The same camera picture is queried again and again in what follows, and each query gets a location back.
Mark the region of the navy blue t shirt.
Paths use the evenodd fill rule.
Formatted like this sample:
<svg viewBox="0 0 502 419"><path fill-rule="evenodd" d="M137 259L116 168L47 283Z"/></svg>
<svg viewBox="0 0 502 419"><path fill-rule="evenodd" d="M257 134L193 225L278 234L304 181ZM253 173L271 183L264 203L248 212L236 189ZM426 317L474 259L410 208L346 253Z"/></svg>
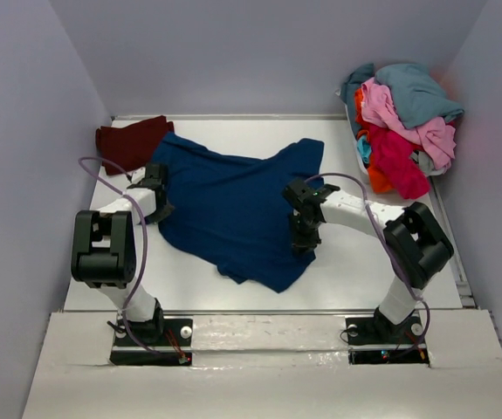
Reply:
<svg viewBox="0 0 502 419"><path fill-rule="evenodd" d="M317 176L323 154L323 142L312 139L257 159L165 135L152 157L168 168L167 198L174 207L159 223L162 237L239 284L253 280L284 292L315 255L293 255L292 206L282 191L297 178Z"/></svg>

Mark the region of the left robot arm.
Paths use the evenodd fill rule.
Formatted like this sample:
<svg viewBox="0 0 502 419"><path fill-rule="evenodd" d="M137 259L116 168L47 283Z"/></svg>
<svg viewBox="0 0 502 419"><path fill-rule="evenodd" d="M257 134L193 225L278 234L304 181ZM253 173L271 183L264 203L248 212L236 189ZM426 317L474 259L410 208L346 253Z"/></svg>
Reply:
<svg viewBox="0 0 502 419"><path fill-rule="evenodd" d="M165 320L161 303L141 281L148 260L148 226L173 210L167 198L168 167L150 162L141 175L119 171L129 180L124 189L95 176L117 198L76 214L71 273L75 281L112 301L121 316L118 331L139 346L149 346L162 339Z"/></svg>

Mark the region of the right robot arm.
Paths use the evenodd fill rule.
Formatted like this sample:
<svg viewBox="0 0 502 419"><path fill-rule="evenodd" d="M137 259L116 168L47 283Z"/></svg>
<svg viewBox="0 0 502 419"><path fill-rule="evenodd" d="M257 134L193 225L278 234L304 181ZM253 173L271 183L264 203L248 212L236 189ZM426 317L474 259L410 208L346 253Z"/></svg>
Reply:
<svg viewBox="0 0 502 419"><path fill-rule="evenodd" d="M319 227L335 224L375 237L389 257L394 271L387 294L372 316L358 319L345 332L352 345L390 345L411 329L423 291L454 255L453 246L430 208L420 202L402 207L353 196L340 187L314 188L296 179L282 196L292 207L289 225L292 251L313 252L321 244Z"/></svg>

